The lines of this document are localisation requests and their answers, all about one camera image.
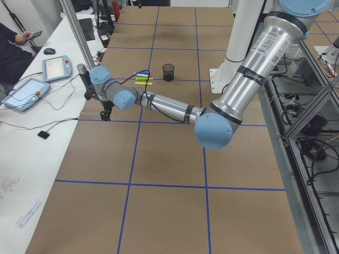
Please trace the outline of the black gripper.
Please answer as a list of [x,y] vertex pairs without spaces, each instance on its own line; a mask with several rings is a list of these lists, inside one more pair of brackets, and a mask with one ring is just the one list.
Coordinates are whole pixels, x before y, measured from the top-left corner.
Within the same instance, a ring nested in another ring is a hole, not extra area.
[[111,101],[103,101],[99,98],[99,96],[96,93],[96,90],[94,89],[94,86],[91,85],[88,91],[84,93],[84,97],[86,100],[95,99],[99,101],[103,107],[103,110],[100,112],[100,117],[102,121],[111,121],[110,115],[113,109],[113,103]]

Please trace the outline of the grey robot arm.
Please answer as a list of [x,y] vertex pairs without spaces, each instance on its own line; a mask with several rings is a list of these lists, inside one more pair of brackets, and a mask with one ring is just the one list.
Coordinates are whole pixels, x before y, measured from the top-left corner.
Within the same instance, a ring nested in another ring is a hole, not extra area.
[[122,110],[138,104],[170,119],[193,124],[198,142],[205,148],[225,147],[243,121],[243,111],[266,83],[266,79],[293,42],[306,38],[317,16],[329,10],[333,1],[274,1],[264,19],[264,30],[242,65],[208,107],[198,108],[146,89],[126,87],[97,66],[90,72],[91,83],[102,103]]

